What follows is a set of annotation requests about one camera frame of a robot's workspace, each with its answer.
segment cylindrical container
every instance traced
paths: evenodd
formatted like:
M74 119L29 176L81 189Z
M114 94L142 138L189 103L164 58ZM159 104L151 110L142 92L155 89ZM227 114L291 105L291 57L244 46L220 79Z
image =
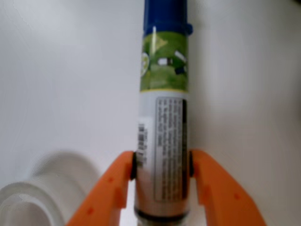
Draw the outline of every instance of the cylindrical container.
M0 226L64 226L99 178L73 153L52 153L30 177L0 189Z
M189 212L187 0L146 0L135 213L142 225L183 225Z

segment white surface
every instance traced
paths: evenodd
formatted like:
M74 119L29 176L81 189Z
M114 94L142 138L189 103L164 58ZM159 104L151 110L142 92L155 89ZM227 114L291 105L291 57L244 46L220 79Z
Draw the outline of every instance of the white surface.
M189 4L192 146L242 184L269 226L300 225L301 8ZM142 0L0 1L0 187L53 150L103 172L136 148L142 18ZM131 183L122 226L135 223L133 193Z

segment green label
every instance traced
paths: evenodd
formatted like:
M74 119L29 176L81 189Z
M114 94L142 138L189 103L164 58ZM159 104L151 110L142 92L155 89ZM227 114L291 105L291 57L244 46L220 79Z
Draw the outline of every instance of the green label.
M140 91L188 91L184 35L158 32L143 40Z

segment orange plastic holder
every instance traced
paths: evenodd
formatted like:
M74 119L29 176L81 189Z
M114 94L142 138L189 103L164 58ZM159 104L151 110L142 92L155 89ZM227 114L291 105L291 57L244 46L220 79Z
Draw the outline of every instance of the orange plastic holder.
M122 153L95 185L67 226L118 226L133 177L134 152ZM245 190L212 157L192 150L198 202L208 226L266 226Z

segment spray bottle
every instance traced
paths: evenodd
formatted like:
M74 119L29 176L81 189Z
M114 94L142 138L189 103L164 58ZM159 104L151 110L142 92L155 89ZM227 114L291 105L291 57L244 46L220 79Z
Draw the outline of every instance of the spray bottle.
M145 0L135 213L140 225L185 225L187 0Z

